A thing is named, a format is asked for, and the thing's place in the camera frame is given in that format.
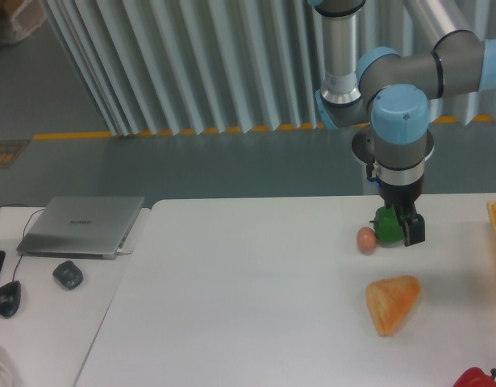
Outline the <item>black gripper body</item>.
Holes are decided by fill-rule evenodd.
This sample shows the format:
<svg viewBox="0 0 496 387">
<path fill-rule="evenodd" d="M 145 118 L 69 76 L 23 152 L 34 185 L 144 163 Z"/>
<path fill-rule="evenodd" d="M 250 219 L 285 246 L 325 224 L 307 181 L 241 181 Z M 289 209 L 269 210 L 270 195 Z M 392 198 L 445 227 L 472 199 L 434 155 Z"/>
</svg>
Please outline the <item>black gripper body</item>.
<svg viewBox="0 0 496 387">
<path fill-rule="evenodd" d="M 393 208 L 398 216 L 416 215 L 415 201 L 423 192 L 423 180 L 409 185 L 390 185 L 380 181 L 378 193 L 384 200 L 385 208 Z"/>
</svg>

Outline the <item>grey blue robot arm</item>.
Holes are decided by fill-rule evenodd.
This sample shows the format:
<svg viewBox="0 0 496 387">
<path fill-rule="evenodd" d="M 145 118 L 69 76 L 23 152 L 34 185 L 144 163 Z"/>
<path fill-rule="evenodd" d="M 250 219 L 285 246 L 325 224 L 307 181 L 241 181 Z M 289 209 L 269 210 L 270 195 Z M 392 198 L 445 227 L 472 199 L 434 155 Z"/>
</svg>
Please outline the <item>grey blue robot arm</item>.
<svg viewBox="0 0 496 387">
<path fill-rule="evenodd" d="M 322 19 L 325 76 L 315 93 L 330 129 L 364 121 L 352 141 L 367 180 L 384 205 L 373 220 L 378 241 L 425 240 L 425 221 L 415 208 L 423 191 L 433 100 L 496 88 L 496 40 L 480 40 L 452 1 L 407 1 L 405 8 L 425 33 L 429 52 L 401 56 L 378 47 L 356 55 L 362 1 L 314 1 Z"/>
</svg>

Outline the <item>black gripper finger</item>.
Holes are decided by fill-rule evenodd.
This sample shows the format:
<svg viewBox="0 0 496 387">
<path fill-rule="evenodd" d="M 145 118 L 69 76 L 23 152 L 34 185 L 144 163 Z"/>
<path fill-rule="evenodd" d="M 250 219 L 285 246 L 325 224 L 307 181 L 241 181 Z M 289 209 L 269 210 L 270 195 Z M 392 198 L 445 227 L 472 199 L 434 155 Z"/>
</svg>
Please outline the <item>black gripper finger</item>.
<svg viewBox="0 0 496 387">
<path fill-rule="evenodd" d="M 402 228 L 405 246 L 412 246 L 425 241 L 425 221 L 421 214 L 401 216 L 398 224 Z"/>
</svg>

